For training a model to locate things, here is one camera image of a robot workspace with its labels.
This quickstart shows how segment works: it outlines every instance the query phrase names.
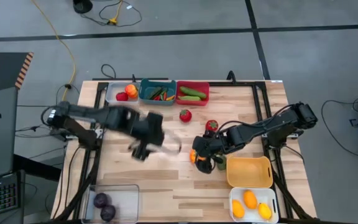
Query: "mango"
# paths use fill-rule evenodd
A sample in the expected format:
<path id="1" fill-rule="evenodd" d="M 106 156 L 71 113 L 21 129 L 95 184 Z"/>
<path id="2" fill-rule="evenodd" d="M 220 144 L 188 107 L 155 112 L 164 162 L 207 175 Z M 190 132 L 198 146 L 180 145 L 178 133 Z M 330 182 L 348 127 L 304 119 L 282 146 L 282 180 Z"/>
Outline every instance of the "mango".
<path id="1" fill-rule="evenodd" d="M 249 209 L 255 209 L 258 206 L 258 200 L 250 190 L 244 192 L 244 203 Z"/>
<path id="2" fill-rule="evenodd" d="M 258 206 L 258 212 L 259 215 L 264 219 L 264 220 L 269 220 L 272 217 L 272 211 L 269 208 L 269 206 L 265 203 L 260 203 Z"/>
<path id="3" fill-rule="evenodd" d="M 246 214 L 246 211 L 242 207 L 241 202 L 239 202 L 238 200 L 232 200 L 232 210 L 233 215 L 236 218 L 242 218 Z"/>

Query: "black and orange striped tape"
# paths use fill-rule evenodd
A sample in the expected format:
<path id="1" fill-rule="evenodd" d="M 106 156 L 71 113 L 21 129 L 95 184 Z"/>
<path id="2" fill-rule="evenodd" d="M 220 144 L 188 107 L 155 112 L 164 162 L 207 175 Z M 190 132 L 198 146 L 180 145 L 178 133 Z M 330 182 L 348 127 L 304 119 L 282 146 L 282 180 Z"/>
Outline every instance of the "black and orange striped tape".
<path id="1" fill-rule="evenodd" d="M 20 69 L 19 76 L 17 77 L 17 80 L 15 82 L 15 86 L 20 89 L 23 85 L 25 75 L 30 67 L 30 63 L 32 60 L 32 57 L 34 56 L 34 53 L 30 52 L 25 56 L 24 63 L 22 68 Z"/>

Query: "green cucumber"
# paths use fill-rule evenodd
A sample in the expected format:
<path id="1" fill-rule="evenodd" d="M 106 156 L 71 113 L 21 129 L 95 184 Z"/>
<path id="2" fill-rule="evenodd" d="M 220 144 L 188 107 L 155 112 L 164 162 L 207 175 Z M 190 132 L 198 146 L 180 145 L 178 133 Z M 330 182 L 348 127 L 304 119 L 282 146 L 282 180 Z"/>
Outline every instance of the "green cucumber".
<path id="1" fill-rule="evenodd" d="M 201 98 L 198 96 L 178 96 L 179 100 L 190 100 L 190 101 L 201 101 Z"/>
<path id="2" fill-rule="evenodd" d="M 180 91 L 182 93 L 186 94 L 186 95 L 189 95 L 189 96 L 198 96 L 201 99 L 206 99 L 206 94 L 205 93 L 202 93 L 200 91 L 197 91 L 197 90 L 194 90 L 194 89 L 191 89 L 191 88 L 181 86 Z"/>
<path id="3" fill-rule="evenodd" d="M 156 96 L 158 96 L 163 91 L 163 88 L 158 86 L 149 94 L 147 97 L 148 100 L 153 100 Z"/>

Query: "gray floor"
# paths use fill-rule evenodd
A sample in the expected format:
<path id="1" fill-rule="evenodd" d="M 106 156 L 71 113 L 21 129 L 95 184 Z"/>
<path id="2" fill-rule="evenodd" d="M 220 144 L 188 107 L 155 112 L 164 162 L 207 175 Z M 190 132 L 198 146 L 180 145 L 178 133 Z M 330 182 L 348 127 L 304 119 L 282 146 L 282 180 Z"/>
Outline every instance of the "gray floor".
<path id="1" fill-rule="evenodd" d="M 101 27 L 84 20 L 71 10 L 70 0 L 38 0 L 38 3 L 62 35 L 250 27 L 242 0 L 128 1 L 141 11 L 143 21 L 126 28 Z M 96 15 L 107 4 L 96 2 L 90 15 Z M 358 1 L 252 0 L 252 5 L 258 27 L 358 24 Z M 133 11 L 124 10 L 120 17 L 123 22 L 137 19 Z M 0 37 L 33 35 L 52 35 L 35 6 L 27 0 L 0 0 Z M 320 115 L 325 100 L 353 101 L 358 97 L 358 30 L 272 32 L 261 33 L 260 38 L 271 78 L 284 81 L 290 102 L 309 103 L 320 119 L 300 139 L 318 216 L 323 220 L 358 223 L 358 157 L 334 142 Z M 77 87 L 81 87 L 83 80 L 103 77 L 100 66 L 104 63 L 114 66 L 118 77 L 135 74 L 221 79 L 233 70 L 238 79 L 263 79 L 250 33 L 78 39 L 66 43 L 76 59 Z M 55 103 L 56 91 L 67 82 L 72 70 L 70 57 L 59 42 L 0 42 L 0 52 L 35 54 L 19 93 L 19 104 Z M 69 92 L 71 102 L 76 103 L 77 98 L 75 91 Z M 19 108 L 17 127 L 40 124 L 40 112 L 40 108 Z M 339 140 L 358 152 L 358 129 L 348 122 L 358 114 L 350 107 L 333 104 L 327 105 L 324 115 Z M 15 152 L 31 157 L 62 145 L 53 138 L 17 138 Z M 62 153 L 57 151 L 35 159 L 57 164 Z M 46 220 L 44 199 L 52 192 L 48 200 L 50 208 L 57 185 L 33 177 L 27 177 L 27 181 L 41 190 L 26 206 L 25 221 Z M 33 193 L 29 188 L 27 198 Z"/>

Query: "wooden tabletop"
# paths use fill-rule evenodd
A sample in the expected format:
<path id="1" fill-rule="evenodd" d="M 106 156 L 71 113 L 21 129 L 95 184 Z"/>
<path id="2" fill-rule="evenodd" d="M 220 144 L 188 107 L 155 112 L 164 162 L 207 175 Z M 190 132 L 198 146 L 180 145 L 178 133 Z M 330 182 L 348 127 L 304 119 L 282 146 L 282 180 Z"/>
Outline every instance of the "wooden tabletop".
<path id="1" fill-rule="evenodd" d="M 97 86 L 97 81 L 83 82 L 78 104 L 93 107 Z M 266 81 L 266 86 L 273 113 L 288 104 L 282 82 Z M 259 96 L 262 108 L 264 108 L 261 92 Z M 169 129 L 181 138 L 182 152 L 177 156 L 153 153 L 145 162 L 139 162 L 132 159 L 131 152 L 127 151 L 127 147 L 133 139 L 123 134 L 107 131 L 103 141 L 97 183 L 137 184 L 140 188 L 140 222 L 231 222 L 229 192 L 232 187 L 226 182 L 226 172 L 215 169 L 210 175 L 201 173 L 190 162 L 189 150 L 194 137 L 204 133 L 205 124 L 209 119 L 215 119 L 219 124 L 228 120 L 256 122 L 251 88 L 248 86 L 210 87 L 209 103 L 206 106 L 176 104 L 154 106 L 141 103 L 136 107 L 144 114 L 147 114 L 148 111 L 162 113 L 164 116 L 163 129 Z M 179 112 L 182 109 L 188 109 L 193 114 L 192 120 L 188 124 L 183 124 L 179 120 Z M 80 123 L 85 128 L 90 126 L 89 123 Z M 300 152 L 298 141 L 288 140 L 287 144 Z M 67 147 L 63 169 L 62 201 L 58 214 L 64 208 L 68 166 L 77 147 L 77 141 L 70 142 Z M 68 202 L 78 189 L 84 154 L 85 150 L 80 149 L 71 165 Z M 255 138 L 245 148 L 233 153 L 233 156 L 263 156 L 261 138 Z M 302 160 L 295 153 L 283 149 L 282 162 L 289 191 L 305 211 L 315 217 L 316 211 Z M 58 207 L 61 184 L 62 182 L 58 185 L 52 216 Z M 282 217 L 285 217 L 285 207 L 278 189 L 277 198 Z"/>

